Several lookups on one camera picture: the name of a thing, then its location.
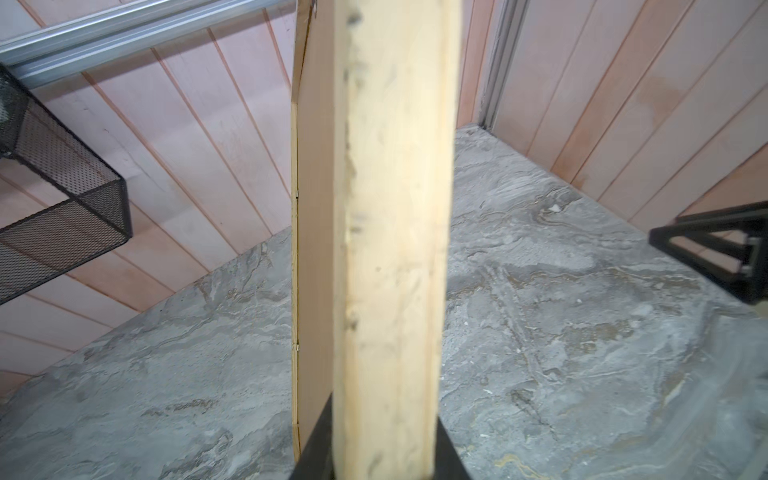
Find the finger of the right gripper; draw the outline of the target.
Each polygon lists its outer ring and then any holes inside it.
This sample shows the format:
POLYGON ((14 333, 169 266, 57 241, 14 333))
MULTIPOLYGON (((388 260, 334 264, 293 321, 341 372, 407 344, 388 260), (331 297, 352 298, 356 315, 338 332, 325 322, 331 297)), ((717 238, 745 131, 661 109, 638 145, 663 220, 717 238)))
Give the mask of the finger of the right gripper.
POLYGON ((765 201, 679 216, 653 228, 648 243, 692 268, 748 305, 767 299, 767 203, 765 201), (689 240, 737 262, 729 271, 672 242, 689 240))

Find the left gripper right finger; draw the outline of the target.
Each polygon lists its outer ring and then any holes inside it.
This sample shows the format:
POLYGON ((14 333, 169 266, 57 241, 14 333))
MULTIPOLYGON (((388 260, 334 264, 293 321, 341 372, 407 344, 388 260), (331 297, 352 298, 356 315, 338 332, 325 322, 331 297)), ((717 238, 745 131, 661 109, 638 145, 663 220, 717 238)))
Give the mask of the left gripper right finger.
POLYGON ((434 479, 435 480, 470 480, 471 479, 441 419, 437 420, 434 479))

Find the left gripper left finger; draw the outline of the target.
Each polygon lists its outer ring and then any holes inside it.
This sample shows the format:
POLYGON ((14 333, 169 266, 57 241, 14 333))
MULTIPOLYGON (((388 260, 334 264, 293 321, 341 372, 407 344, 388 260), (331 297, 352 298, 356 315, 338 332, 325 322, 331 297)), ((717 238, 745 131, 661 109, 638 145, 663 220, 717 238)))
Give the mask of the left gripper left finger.
POLYGON ((332 397, 330 395, 297 461, 290 480, 333 480, 332 397))

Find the wooden picture frame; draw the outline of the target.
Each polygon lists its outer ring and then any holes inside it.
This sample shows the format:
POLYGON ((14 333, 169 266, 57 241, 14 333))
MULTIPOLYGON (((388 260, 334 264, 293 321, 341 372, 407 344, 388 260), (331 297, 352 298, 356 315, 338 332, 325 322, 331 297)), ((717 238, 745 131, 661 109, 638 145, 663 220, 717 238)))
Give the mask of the wooden picture frame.
POLYGON ((340 479, 430 479, 463 7, 334 6, 333 439, 340 479))

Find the brown backing board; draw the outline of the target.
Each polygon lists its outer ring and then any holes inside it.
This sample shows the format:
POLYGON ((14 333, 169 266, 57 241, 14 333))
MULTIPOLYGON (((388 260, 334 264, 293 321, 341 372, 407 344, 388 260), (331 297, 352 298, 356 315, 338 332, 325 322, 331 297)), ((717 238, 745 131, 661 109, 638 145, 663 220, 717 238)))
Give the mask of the brown backing board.
POLYGON ((292 437, 296 457, 332 390, 334 4, 297 4, 291 92, 292 437))

